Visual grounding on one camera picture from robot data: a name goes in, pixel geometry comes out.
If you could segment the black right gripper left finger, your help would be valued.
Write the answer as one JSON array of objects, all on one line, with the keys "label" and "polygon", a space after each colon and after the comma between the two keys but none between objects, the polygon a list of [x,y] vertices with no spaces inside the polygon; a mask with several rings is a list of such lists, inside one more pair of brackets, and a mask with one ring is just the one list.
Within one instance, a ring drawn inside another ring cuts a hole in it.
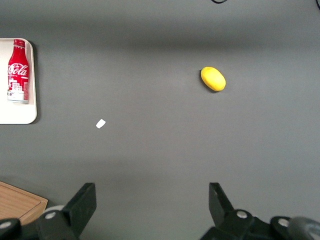
[{"label": "black right gripper left finger", "polygon": [[36,221],[40,240],[78,240],[97,208],[96,185],[85,183],[61,209],[46,210]]}]

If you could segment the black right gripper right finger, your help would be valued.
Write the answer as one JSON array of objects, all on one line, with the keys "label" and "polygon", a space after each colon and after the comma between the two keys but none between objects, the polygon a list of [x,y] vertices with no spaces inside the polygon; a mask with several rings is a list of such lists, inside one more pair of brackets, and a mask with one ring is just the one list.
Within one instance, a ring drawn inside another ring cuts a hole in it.
[{"label": "black right gripper right finger", "polygon": [[202,240],[243,240],[254,225],[254,217],[245,210],[235,209],[217,182],[209,184],[208,206],[214,226]]}]

